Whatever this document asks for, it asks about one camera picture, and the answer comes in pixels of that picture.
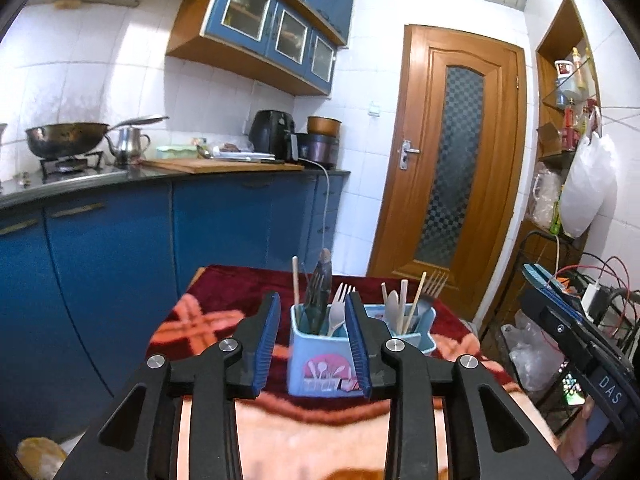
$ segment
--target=cabinet handle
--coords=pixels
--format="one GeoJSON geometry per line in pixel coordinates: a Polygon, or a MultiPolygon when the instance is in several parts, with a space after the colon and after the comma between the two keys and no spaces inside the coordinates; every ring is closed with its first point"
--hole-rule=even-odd
{"type": "Polygon", "coordinates": [[[87,213],[94,209],[103,209],[106,206],[102,202],[96,202],[95,204],[81,205],[78,207],[72,207],[71,209],[63,209],[62,211],[56,211],[51,213],[49,218],[62,218],[63,216],[73,216],[79,213],[87,213]]]}
{"type": "Polygon", "coordinates": [[[32,218],[31,220],[25,220],[24,222],[19,222],[17,224],[10,225],[9,227],[4,227],[0,229],[0,236],[15,233],[16,231],[21,231],[23,229],[26,229],[27,227],[33,227],[37,223],[38,221],[32,218]]]}
{"type": "Polygon", "coordinates": [[[241,186],[247,189],[261,189],[263,187],[269,187],[272,183],[273,180],[268,182],[243,182],[241,186]]]}
{"type": "Polygon", "coordinates": [[[318,14],[320,14],[320,16],[322,16],[325,20],[327,20],[327,22],[331,23],[331,21],[329,20],[329,15],[324,12],[324,10],[322,9],[316,9],[318,11],[318,14]]]}

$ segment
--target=door frame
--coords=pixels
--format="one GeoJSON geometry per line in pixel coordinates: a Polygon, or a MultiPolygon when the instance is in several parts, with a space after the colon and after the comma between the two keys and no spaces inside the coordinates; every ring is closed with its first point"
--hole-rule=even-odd
{"type": "MultiPolygon", "coordinates": [[[[391,195],[396,180],[396,168],[399,164],[400,149],[402,145],[403,135],[402,130],[404,126],[405,110],[408,99],[408,81],[410,73],[410,57],[411,57],[411,44],[414,30],[418,28],[428,28],[432,30],[450,31],[457,34],[463,34],[470,38],[486,38],[488,40],[495,41],[511,50],[516,54],[516,67],[518,77],[518,104],[517,104],[517,128],[515,132],[515,149],[513,152],[513,159],[511,160],[511,171],[509,177],[509,185],[507,190],[506,206],[503,210],[502,217],[500,218],[500,224],[498,228],[498,235],[494,241],[491,256],[489,258],[486,269],[482,273],[481,279],[478,281],[478,286],[474,291],[472,297],[472,303],[476,305],[476,309],[482,301],[491,277],[494,274],[495,268],[502,252],[502,247],[506,240],[506,235],[509,229],[511,218],[513,217],[513,206],[516,202],[516,196],[518,193],[518,186],[520,184],[520,173],[522,171],[522,162],[525,150],[525,136],[526,136],[526,124],[527,124],[527,75],[526,64],[524,57],[524,50],[511,43],[505,41],[495,40],[487,36],[480,36],[478,34],[472,34],[470,32],[463,32],[460,30],[449,29],[445,27],[430,27],[427,25],[405,25],[404,26],[404,43],[402,46],[402,68],[400,72],[400,89],[398,96],[398,107],[396,108],[396,121],[394,123],[394,136],[391,147],[391,154],[389,156],[389,164],[386,173],[385,189],[382,197],[382,207],[380,209],[380,216],[378,225],[376,227],[376,235],[373,242],[373,248],[371,251],[371,258],[369,259],[369,266],[367,269],[367,276],[372,276],[373,262],[377,260],[381,255],[382,250],[382,237],[384,232],[384,222],[389,214],[389,208],[391,204],[391,195]]],[[[410,276],[397,273],[398,276],[404,276],[410,278],[410,276]]]]}

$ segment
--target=plastic fork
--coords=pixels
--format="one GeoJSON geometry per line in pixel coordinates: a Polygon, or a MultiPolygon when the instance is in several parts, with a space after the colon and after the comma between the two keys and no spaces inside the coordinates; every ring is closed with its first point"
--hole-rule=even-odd
{"type": "Polygon", "coordinates": [[[326,336],[331,337],[336,330],[344,325],[344,300],[347,294],[356,290],[354,286],[341,283],[335,291],[334,301],[329,309],[329,329],[326,336]]]}

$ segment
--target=cutting board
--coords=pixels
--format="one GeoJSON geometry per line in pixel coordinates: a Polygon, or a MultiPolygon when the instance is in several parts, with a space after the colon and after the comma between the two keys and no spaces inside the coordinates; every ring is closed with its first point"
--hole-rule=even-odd
{"type": "Polygon", "coordinates": [[[235,171],[301,171],[296,164],[268,164],[264,162],[238,162],[210,158],[152,158],[142,160],[144,166],[183,173],[233,173],[235,171]]]}

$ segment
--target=patterned tablecloth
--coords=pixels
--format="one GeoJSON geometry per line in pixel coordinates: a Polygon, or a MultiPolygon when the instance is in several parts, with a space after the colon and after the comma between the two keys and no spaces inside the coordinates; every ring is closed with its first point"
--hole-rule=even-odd
{"type": "MultiPolygon", "coordinates": [[[[293,304],[290,273],[210,266],[196,276],[197,280],[154,333],[147,355],[162,353],[176,360],[200,354],[231,336],[243,317],[256,312],[266,292],[274,290],[280,295],[282,315],[266,387],[256,400],[236,403],[244,478],[320,480],[343,474],[359,478],[360,470],[371,471],[377,477],[384,468],[388,401],[367,402],[361,397],[317,399],[287,393],[289,307],[293,304]]],[[[400,288],[396,279],[346,276],[334,276],[333,287],[335,290],[340,282],[345,282],[356,286],[364,303],[381,303],[382,281],[387,290],[400,288]]],[[[304,283],[301,276],[302,296],[304,283]]],[[[410,282],[409,298],[416,288],[417,283],[410,282]]],[[[431,334],[437,349],[433,356],[455,361],[461,354],[476,355],[549,443],[557,446],[555,437],[518,385],[498,363],[480,354],[478,338],[442,302],[436,301],[434,308],[436,319],[431,334]]],[[[444,475],[447,469],[444,417],[438,399],[434,405],[438,468],[444,475]]],[[[187,479],[189,399],[183,404],[182,415],[178,478],[187,479]]]]}

